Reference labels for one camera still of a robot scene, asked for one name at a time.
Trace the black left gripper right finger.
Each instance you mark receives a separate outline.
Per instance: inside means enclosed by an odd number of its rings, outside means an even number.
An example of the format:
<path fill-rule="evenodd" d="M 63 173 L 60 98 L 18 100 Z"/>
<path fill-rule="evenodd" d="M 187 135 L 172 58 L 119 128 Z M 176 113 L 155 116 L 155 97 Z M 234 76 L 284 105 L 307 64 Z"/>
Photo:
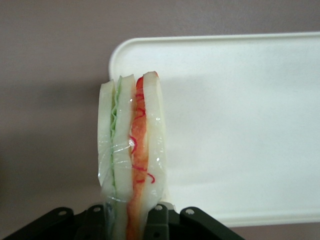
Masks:
<path fill-rule="evenodd" d="M 189 206 L 179 213 L 171 203 L 158 203 L 148 212 L 146 240 L 242 240 L 203 210 Z"/>

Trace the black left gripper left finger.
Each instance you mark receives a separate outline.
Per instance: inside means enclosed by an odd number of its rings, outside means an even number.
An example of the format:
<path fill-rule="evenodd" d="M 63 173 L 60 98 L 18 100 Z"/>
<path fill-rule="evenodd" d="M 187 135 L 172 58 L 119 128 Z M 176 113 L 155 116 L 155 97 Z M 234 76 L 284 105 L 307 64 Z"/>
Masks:
<path fill-rule="evenodd" d="M 71 208 L 58 207 L 17 231 L 5 240 L 106 240 L 102 204 L 92 205 L 75 214 Z"/>

